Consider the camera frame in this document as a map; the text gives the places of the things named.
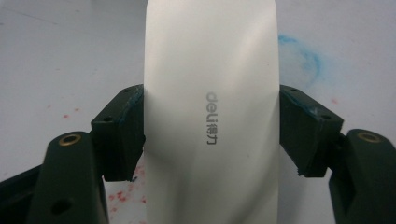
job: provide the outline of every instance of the white device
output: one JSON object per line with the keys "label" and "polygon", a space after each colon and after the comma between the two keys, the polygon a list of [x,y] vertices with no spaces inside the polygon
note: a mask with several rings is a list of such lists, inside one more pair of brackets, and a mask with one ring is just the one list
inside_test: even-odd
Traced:
{"label": "white device", "polygon": [[275,224],[274,0],[149,0],[148,224]]}

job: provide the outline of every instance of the black mechanical arm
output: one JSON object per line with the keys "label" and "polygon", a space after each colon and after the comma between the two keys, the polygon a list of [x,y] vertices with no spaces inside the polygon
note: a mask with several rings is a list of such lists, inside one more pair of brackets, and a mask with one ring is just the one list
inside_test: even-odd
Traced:
{"label": "black mechanical arm", "polygon": [[[343,120],[280,86],[280,145],[305,177],[329,182],[337,224],[396,223],[396,150],[385,137],[340,131]],[[131,181],[142,155],[143,85],[122,90],[90,133],[49,143],[42,165],[0,183],[0,224],[108,223],[103,181]]]}

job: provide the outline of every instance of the deli logo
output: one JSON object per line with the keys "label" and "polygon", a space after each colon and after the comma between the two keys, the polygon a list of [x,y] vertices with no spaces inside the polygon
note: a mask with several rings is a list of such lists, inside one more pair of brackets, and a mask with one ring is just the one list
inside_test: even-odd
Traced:
{"label": "deli logo", "polygon": [[206,100],[206,111],[208,113],[206,116],[206,143],[208,145],[215,145],[218,142],[218,96],[213,91],[211,91],[206,95]]}

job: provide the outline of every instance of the blue marker smudge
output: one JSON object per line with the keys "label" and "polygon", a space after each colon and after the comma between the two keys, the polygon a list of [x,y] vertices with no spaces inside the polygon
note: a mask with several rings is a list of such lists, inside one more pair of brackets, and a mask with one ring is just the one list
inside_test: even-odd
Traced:
{"label": "blue marker smudge", "polygon": [[280,82],[306,89],[323,75],[323,61],[318,53],[287,35],[278,36]]}

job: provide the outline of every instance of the metal ring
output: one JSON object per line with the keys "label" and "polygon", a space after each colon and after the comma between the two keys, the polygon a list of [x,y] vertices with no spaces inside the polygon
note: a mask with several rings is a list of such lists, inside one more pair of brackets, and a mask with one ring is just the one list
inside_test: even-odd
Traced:
{"label": "metal ring", "polygon": [[372,133],[358,133],[358,137],[369,143],[380,143],[382,142],[381,138]]}
{"label": "metal ring", "polygon": [[72,133],[61,138],[61,140],[59,140],[59,145],[62,147],[68,147],[74,145],[79,140],[81,140],[81,135]]}

